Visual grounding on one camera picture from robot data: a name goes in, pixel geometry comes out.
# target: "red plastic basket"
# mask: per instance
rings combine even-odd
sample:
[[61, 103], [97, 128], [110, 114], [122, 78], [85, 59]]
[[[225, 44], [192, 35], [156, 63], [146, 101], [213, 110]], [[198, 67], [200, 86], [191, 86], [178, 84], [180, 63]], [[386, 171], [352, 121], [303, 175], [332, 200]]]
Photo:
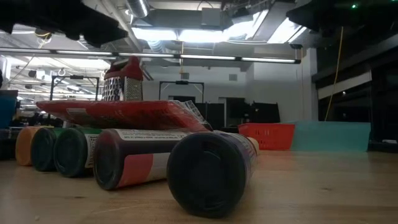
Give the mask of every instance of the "red plastic basket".
[[254, 138], [260, 150], [287, 151], [293, 141], [294, 124], [257, 124], [239, 125], [239, 133]]

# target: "black cap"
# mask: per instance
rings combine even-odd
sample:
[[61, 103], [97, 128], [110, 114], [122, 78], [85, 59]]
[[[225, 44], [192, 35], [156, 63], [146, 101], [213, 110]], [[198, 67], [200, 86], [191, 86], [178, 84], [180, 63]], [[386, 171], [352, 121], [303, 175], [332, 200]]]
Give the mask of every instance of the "black cap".
[[38, 171], [55, 170], [53, 150], [57, 135], [51, 128], [40, 128], [34, 135], [30, 150], [32, 165]]
[[246, 168], [237, 146], [221, 133], [196, 133], [174, 147], [167, 182], [176, 201], [189, 213], [221, 218], [242, 197]]
[[105, 190], [115, 189], [123, 173], [124, 161], [119, 159], [119, 148], [110, 130], [104, 130], [97, 139], [94, 153], [94, 176]]
[[79, 129], [70, 128], [61, 133], [54, 147], [54, 164], [64, 177], [85, 174], [87, 140]]

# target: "wooden tabletop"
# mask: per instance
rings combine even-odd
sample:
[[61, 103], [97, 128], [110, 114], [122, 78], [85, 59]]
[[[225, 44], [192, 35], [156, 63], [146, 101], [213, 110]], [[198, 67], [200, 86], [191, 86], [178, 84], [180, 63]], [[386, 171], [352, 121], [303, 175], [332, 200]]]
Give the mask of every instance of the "wooden tabletop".
[[227, 218], [187, 214], [165, 181], [114, 192], [0, 161], [0, 223], [398, 223], [398, 156], [262, 152]]

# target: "box grater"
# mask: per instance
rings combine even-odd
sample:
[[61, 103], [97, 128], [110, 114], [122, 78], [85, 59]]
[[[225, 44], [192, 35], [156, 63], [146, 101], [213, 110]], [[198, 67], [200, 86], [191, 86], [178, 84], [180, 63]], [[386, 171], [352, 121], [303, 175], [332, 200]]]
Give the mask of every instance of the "box grater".
[[114, 66], [104, 76], [103, 101], [142, 101], [143, 74], [137, 57], [126, 66]]

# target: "teal plastic bin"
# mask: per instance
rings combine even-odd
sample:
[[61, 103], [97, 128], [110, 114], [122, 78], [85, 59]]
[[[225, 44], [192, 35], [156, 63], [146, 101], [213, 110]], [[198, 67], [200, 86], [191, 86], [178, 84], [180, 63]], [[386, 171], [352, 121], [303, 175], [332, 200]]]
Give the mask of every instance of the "teal plastic bin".
[[0, 90], [0, 129], [7, 128], [15, 113], [18, 91]]
[[366, 152], [370, 123], [298, 121], [291, 151]]

